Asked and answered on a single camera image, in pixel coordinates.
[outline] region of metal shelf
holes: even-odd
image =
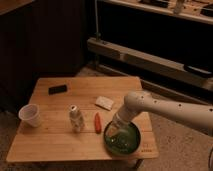
[[[171,2],[168,4],[168,8],[161,8],[153,5],[142,4],[139,3],[137,0],[99,0],[99,1],[213,25],[213,17],[207,17],[200,14],[202,5],[198,5],[197,1],[196,2],[189,1],[183,3],[182,4],[183,8],[180,13],[175,13],[174,11],[176,9],[177,2],[181,0],[170,0]],[[203,1],[206,2],[206,4],[211,3],[211,0],[203,0]]]

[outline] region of white paper cup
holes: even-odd
[[[23,106],[18,113],[19,118],[33,127],[41,125],[41,116],[39,107],[36,104],[28,104]]]

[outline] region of white bottle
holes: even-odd
[[[84,118],[77,106],[70,106],[69,117],[74,132],[80,132],[84,127]]]

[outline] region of carrot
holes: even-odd
[[[101,133],[101,118],[99,116],[99,113],[96,113],[96,115],[95,115],[94,124],[95,124],[95,132],[97,134],[100,134]]]

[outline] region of bowl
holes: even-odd
[[[114,155],[129,155],[137,150],[141,142],[141,134],[134,123],[121,128],[119,132],[111,137],[106,135],[111,122],[104,129],[104,143],[108,151]]]

